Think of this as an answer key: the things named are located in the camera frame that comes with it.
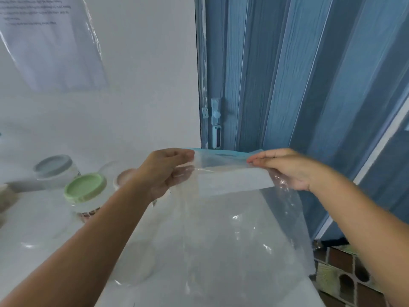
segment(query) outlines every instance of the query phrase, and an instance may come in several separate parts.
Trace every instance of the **plastic sheet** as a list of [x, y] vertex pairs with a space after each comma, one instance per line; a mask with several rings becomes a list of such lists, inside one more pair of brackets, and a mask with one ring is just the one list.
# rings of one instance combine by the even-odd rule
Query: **plastic sheet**
[[197, 150], [180, 204], [186, 293], [223, 306], [272, 306], [314, 273], [301, 201], [248, 154]]

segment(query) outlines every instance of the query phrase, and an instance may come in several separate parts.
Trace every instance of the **jar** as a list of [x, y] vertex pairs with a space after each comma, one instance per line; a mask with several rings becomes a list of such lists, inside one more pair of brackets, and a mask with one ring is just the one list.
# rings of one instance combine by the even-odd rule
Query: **jar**
[[81, 175], [68, 155], [54, 155], [43, 159], [33, 168], [36, 179], [44, 189], [64, 188], [75, 177]]
[[80, 175], [65, 186], [64, 197], [84, 223], [98, 212], [114, 192], [104, 175]]

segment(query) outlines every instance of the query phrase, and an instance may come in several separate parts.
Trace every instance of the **left hand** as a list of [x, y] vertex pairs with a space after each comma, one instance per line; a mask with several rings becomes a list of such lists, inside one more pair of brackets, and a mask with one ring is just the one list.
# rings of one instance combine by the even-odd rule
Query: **left hand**
[[129, 183], [138, 183], [150, 189], [150, 200], [154, 201], [165, 195], [176, 184], [187, 180], [193, 167], [178, 167], [190, 162], [195, 151], [189, 149], [164, 149], [152, 152], [144, 163], [135, 171]]

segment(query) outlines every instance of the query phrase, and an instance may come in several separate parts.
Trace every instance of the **right hand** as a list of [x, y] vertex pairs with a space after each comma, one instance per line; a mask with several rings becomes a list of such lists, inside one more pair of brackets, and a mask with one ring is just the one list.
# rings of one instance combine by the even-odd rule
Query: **right hand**
[[263, 151], [250, 156], [247, 162], [256, 167], [277, 169], [289, 177], [289, 186], [298, 191], [312, 191], [320, 171], [327, 168], [292, 149]]

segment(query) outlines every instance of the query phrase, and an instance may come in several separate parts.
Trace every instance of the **jar lid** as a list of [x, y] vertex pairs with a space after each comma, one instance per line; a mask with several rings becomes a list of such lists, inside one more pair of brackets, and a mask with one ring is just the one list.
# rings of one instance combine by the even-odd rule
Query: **jar lid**
[[102, 174], [85, 174], [65, 186], [64, 197], [70, 203], [84, 203], [98, 196], [106, 187]]
[[47, 179], [63, 173], [72, 165], [72, 159], [68, 155], [55, 155], [43, 159], [33, 167], [38, 179]]

